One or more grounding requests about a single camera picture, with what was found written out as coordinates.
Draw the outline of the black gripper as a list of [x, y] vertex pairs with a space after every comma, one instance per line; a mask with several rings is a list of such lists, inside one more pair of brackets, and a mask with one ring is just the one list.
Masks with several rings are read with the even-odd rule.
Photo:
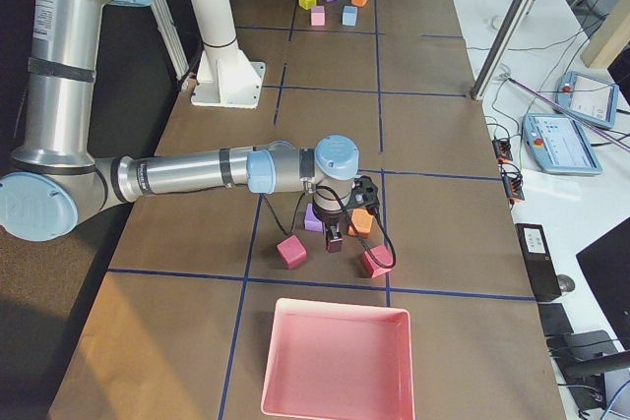
[[313, 212], [323, 224], [326, 249], [328, 249], [329, 253], [339, 252], [343, 246], [343, 235], [339, 231], [339, 225], [341, 225], [342, 228], [347, 227], [345, 211], [341, 207], [325, 209], [318, 204], [313, 204]]

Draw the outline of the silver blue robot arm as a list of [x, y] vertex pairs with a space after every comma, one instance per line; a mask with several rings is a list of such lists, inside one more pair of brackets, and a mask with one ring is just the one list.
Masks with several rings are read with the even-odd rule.
[[159, 32], [153, 0], [34, 0], [17, 146], [1, 179], [1, 226], [24, 241], [64, 236], [144, 197], [245, 188], [306, 193], [332, 229], [356, 203], [359, 150], [341, 135], [311, 148], [283, 140], [176, 156], [114, 149], [155, 140], [187, 77]]

